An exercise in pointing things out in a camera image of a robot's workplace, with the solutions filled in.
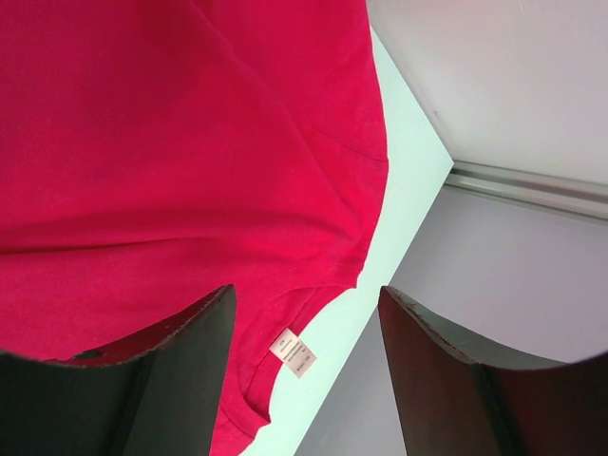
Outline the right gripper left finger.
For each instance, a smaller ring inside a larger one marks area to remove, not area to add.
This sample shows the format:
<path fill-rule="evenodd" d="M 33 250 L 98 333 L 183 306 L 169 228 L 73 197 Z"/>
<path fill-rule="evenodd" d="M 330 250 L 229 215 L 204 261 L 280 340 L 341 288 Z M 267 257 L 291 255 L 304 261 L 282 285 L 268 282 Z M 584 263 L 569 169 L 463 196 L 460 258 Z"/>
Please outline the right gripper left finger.
<path fill-rule="evenodd" d="M 236 304 L 223 286 L 64 361 L 2 351 L 2 454 L 208 454 Z"/>

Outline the red t shirt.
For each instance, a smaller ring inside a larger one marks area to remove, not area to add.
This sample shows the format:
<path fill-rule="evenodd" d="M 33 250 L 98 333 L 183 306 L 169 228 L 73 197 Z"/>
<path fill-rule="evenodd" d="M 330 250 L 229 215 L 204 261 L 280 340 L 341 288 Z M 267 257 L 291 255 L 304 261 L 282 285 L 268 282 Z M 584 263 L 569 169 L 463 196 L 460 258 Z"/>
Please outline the red t shirt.
<path fill-rule="evenodd" d="M 388 172 L 362 1 L 5 1 L 1 347 L 65 361 L 231 285 L 210 451 L 238 455 Z"/>

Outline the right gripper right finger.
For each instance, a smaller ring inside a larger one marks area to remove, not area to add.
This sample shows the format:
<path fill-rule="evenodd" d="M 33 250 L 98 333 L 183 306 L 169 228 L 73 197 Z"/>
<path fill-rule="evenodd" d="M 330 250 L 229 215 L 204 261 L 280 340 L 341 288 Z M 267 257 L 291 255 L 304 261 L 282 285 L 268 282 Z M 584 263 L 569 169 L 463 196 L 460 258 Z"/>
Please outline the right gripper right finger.
<path fill-rule="evenodd" d="M 606 354 L 518 351 L 389 286 L 378 313 L 407 454 L 606 454 Z"/>

